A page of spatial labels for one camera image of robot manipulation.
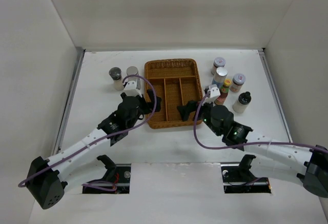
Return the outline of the black-top salt grinder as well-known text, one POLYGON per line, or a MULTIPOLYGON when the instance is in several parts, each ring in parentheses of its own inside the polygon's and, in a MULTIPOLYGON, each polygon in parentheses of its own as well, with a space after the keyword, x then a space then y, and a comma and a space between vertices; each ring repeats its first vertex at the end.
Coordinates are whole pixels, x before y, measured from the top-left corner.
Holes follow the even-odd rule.
POLYGON ((115 90, 122 91, 124 89, 124 85, 122 83, 121 69, 119 67, 113 67, 109 70, 109 75, 113 79, 115 90))

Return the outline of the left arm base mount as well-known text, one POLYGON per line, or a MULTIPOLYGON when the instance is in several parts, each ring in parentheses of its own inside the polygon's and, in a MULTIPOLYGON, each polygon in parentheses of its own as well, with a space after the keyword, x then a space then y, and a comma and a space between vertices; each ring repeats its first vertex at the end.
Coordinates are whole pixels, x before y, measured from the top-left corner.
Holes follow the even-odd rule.
POLYGON ((105 169, 101 178, 83 185, 83 194, 129 194, 131 164, 116 164, 107 155, 97 157, 105 169))

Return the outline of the silver-lid spice jar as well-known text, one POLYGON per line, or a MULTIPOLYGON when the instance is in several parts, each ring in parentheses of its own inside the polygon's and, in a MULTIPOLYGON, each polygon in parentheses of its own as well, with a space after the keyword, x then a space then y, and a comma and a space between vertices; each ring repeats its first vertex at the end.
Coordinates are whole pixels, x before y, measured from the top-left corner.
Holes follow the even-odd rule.
MULTIPOLYGON (((128 67, 126 73, 127 75, 139 75, 138 69, 135 66, 128 67)), ((140 79, 135 76, 128 77, 128 81, 132 81, 132 80, 136 82, 137 89, 140 90, 141 89, 140 79)))

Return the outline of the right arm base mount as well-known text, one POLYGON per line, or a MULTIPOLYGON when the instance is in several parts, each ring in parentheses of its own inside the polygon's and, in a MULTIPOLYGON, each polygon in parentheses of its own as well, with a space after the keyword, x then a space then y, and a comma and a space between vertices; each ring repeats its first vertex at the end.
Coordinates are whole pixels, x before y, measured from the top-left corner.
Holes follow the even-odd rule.
POLYGON ((269 179, 255 177, 250 169, 255 155, 245 155, 241 162, 221 165, 223 190, 225 194, 269 193, 269 179))

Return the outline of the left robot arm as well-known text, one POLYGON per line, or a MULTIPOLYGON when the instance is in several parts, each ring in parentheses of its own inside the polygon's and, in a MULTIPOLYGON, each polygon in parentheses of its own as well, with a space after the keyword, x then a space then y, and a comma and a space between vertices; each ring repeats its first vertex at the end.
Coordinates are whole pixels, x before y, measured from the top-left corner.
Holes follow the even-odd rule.
POLYGON ((121 94, 122 102, 117 110, 104 119, 85 138, 68 149, 47 159, 35 158, 24 183, 36 202, 44 210, 53 207, 68 189, 68 176, 83 164, 97 159, 102 162, 97 176, 103 182, 110 182, 115 176, 115 163, 105 155, 105 150, 123 138, 139 125, 137 121, 145 115, 152 117, 161 110, 162 99, 151 89, 147 90, 150 101, 143 95, 121 94))

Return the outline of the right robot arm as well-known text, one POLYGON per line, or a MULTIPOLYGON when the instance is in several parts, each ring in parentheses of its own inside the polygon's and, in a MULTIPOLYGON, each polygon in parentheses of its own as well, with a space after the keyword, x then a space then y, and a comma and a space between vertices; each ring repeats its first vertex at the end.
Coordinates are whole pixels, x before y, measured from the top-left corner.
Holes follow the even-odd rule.
POLYGON ((206 89, 200 101, 178 106, 182 120, 194 112, 194 121, 202 120, 222 138, 223 149, 238 149, 245 153, 238 165, 238 175, 246 182, 269 177, 289 181, 308 192, 327 198, 327 148, 290 142, 279 142, 256 133, 251 127, 234 120, 225 106, 213 104, 219 97, 216 85, 206 89))

